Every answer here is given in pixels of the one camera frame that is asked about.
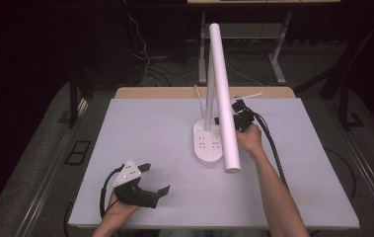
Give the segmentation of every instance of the wrist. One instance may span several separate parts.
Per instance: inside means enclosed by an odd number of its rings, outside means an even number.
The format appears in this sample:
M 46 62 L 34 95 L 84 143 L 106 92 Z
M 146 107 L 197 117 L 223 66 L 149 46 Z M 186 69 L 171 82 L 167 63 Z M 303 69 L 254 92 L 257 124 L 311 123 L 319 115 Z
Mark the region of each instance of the wrist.
M 266 155 L 261 148 L 255 148 L 249 152 L 251 155 L 252 159 L 257 163 L 261 159 L 266 159 Z
M 119 227 L 139 208 L 134 205 L 121 205 L 116 203 L 104 215 L 98 228 L 95 230 L 93 236 L 95 237 L 109 237 L 112 236 Z

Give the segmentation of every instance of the hand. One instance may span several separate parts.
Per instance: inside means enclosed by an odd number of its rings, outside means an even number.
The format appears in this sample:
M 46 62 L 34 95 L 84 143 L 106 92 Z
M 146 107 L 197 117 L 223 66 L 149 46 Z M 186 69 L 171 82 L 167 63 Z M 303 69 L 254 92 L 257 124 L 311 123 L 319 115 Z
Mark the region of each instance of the hand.
M 113 233 L 125 223 L 125 221 L 136 211 L 140 206 L 124 204 L 117 200 L 113 193 L 110 197 L 109 208 L 107 209 L 103 220 L 95 230 L 93 236 L 106 237 L 112 236 Z
M 251 123 L 248 130 L 244 132 L 236 131 L 236 137 L 240 146 L 249 153 L 263 151 L 262 133 L 260 128 L 254 123 Z

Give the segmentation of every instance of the white table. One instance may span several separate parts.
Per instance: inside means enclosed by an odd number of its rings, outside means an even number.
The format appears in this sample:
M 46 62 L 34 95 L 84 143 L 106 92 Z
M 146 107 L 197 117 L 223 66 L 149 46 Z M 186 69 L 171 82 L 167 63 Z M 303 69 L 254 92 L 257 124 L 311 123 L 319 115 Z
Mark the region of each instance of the white table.
M 100 191 L 106 177 L 122 163 L 133 159 L 137 165 L 152 165 L 151 170 L 142 175 L 140 188 L 156 192 L 171 185 L 171 189 L 159 200 L 156 209 L 139 209 L 124 227 L 267 229 L 256 168 L 249 155 L 240 150 L 242 171 L 237 174 L 224 173 L 222 162 L 213 166 L 199 163 L 192 145 L 192 127 L 201 119 L 198 99 L 185 98 L 195 96 L 193 88 L 174 90 L 186 92 L 186 96 L 168 99 L 165 95 L 170 89 L 150 89 L 151 94 L 144 88 L 122 89 L 121 98 L 131 99 L 111 101 L 69 224 L 94 227 L 100 223 Z M 310 229 L 358 228 L 359 221 L 305 108 L 299 99 L 292 98 L 292 91 L 288 88 L 234 88 L 231 95 L 263 91 L 263 96 L 272 97 L 275 90 L 282 90 L 288 98 L 245 99 L 245 103 L 262 115 L 269 126 L 304 223 Z M 136 95 L 160 99 L 132 99 Z M 276 167 L 265 138 L 263 146 Z

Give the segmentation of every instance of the forearm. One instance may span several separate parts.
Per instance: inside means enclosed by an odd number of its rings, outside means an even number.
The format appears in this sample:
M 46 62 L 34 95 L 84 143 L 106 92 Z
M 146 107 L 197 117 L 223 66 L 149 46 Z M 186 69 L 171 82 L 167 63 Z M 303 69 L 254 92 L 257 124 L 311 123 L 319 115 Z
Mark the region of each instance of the forearm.
M 272 236 L 308 236 L 294 199 L 263 150 L 254 150 L 250 154 L 257 166 L 263 208 Z
M 125 205 L 118 201 L 106 212 L 93 237 L 112 236 L 138 208 L 139 206 Z
M 93 237 L 109 237 L 128 219 L 129 215 L 120 214 L 118 218 L 104 216 L 100 225 L 95 230 Z

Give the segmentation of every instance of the power strip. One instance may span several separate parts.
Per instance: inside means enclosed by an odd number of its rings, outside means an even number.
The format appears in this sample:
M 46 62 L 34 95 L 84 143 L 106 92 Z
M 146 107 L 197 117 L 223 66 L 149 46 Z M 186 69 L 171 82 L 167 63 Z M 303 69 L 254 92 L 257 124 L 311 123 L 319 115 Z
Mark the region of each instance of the power strip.
M 220 125 L 211 121 L 211 129 L 204 130 L 204 119 L 193 126 L 193 150 L 202 164 L 216 164 L 223 157 Z

